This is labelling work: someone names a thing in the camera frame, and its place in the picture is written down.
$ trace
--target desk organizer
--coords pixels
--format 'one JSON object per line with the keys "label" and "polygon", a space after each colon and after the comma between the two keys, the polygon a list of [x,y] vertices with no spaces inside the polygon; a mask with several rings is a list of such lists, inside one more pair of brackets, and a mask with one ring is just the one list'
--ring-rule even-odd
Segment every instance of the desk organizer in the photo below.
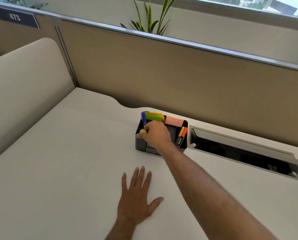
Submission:
{"label": "desk organizer", "polygon": [[[181,131],[182,126],[188,127],[188,122],[186,120],[183,120],[183,124],[182,124],[181,127],[174,126],[174,125],[169,125],[169,124],[165,124],[165,126],[168,128],[168,131],[170,132],[171,141],[175,144],[175,141],[178,138],[178,135]],[[141,129],[143,129],[142,120],[140,120],[139,125],[138,125],[138,129],[135,133],[138,134]],[[181,152],[184,152],[185,149],[187,149],[187,141],[188,141],[188,133],[184,137],[181,146],[178,148]],[[156,154],[156,155],[161,156],[160,153],[158,153],[158,151],[155,148],[153,148],[144,139],[141,139],[141,138],[137,138],[137,137],[135,138],[135,149],[137,149],[139,151],[143,151],[143,152],[147,152],[147,153]]]}

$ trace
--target blue marker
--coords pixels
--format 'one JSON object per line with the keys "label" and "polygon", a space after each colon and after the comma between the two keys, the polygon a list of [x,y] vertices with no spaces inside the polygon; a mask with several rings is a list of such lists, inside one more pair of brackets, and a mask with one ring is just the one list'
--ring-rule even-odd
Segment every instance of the blue marker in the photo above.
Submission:
{"label": "blue marker", "polygon": [[143,125],[147,124],[147,119],[146,119],[146,112],[141,112],[141,120],[143,122]]}

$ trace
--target forearm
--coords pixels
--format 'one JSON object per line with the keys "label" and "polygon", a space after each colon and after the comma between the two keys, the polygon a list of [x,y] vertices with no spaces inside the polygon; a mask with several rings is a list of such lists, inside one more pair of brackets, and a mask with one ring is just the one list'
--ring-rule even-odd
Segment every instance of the forearm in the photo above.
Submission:
{"label": "forearm", "polygon": [[134,231],[134,222],[117,219],[105,240],[131,240]]}
{"label": "forearm", "polygon": [[275,239],[203,168],[174,145],[158,149],[179,189],[210,240]]}

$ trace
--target black desk organizer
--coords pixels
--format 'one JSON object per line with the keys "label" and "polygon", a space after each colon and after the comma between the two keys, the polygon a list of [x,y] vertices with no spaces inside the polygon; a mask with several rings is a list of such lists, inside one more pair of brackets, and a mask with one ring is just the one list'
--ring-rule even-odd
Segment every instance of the black desk organizer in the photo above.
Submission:
{"label": "black desk organizer", "polygon": [[[165,124],[165,126],[167,126],[169,132],[170,132],[170,130],[172,130],[172,127],[176,128],[175,129],[175,137],[171,138],[171,141],[175,144],[175,141],[177,140],[178,135],[179,135],[182,127],[177,127],[177,126],[168,125],[168,124]],[[188,121],[184,120],[182,126],[188,127]],[[138,129],[135,133],[138,134],[141,129],[143,129],[142,120],[140,120],[139,125],[138,125]],[[184,137],[183,142],[182,142],[181,146],[179,147],[179,150],[181,152],[184,152],[185,149],[187,149],[187,146],[188,146],[187,143],[188,143],[188,133]],[[143,151],[143,152],[147,152],[147,153],[156,154],[156,155],[161,156],[160,153],[158,153],[158,151],[155,148],[151,147],[144,139],[141,139],[141,138],[137,138],[137,137],[135,138],[135,149],[137,149],[139,151]]]}

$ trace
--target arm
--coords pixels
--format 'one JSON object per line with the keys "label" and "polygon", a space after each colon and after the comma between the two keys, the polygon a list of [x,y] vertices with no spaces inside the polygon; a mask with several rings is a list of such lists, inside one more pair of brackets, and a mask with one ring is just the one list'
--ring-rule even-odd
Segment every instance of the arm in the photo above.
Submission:
{"label": "arm", "polygon": [[156,198],[149,205],[147,195],[151,182],[151,171],[142,185],[144,177],[144,166],[142,166],[139,176],[139,168],[135,169],[131,178],[130,187],[127,189],[127,175],[122,176],[122,194],[118,204],[117,220],[105,238],[105,240],[131,240],[135,227],[152,215],[154,210],[163,201],[163,197]]}
{"label": "arm", "polygon": [[184,200],[210,240],[276,240],[203,168],[171,142],[162,122],[151,121],[149,132],[137,134],[155,147],[166,161]]}

